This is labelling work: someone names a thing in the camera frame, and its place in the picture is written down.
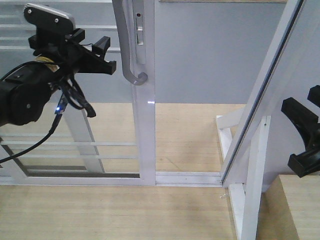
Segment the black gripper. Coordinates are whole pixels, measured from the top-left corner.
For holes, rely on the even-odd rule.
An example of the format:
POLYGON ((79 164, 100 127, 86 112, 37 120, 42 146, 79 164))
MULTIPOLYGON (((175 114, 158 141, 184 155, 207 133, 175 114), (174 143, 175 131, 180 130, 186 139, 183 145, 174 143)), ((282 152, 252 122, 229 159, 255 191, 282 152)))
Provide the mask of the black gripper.
POLYGON ((117 62, 105 61, 111 38, 103 36, 92 45, 91 50, 80 44, 84 39, 85 30, 82 28, 66 34, 38 28, 36 34, 28 38, 35 56, 35 63, 31 63, 28 68, 37 74, 112 75, 117 70, 117 62))

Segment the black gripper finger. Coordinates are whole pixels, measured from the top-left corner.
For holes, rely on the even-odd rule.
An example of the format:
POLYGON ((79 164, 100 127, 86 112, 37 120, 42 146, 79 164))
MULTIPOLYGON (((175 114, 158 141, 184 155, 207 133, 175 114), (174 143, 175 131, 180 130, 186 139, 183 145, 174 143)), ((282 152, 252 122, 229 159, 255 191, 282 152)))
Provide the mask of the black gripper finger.
POLYGON ((307 99, 317 107, 320 107, 320 85, 313 86, 309 89, 307 99))
POLYGON ((292 122, 300 134, 305 151, 291 154, 288 166, 300 178, 320 170, 319 117, 292 97, 282 102, 281 112, 292 122))

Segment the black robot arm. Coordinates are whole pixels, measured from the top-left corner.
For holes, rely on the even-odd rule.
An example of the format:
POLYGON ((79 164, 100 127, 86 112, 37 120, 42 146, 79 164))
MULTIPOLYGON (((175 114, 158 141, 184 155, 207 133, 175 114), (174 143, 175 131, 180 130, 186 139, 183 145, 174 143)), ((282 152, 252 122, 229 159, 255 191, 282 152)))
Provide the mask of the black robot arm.
POLYGON ((52 94, 61 90, 67 103, 85 110, 87 117, 96 112, 75 80, 75 74, 108 74, 117 69, 116 61, 105 61, 111 39, 103 36, 91 50, 80 44, 85 31, 54 33, 37 29, 28 41, 34 49, 33 61, 25 62, 0 79, 0 124, 17 126, 36 122, 52 94))

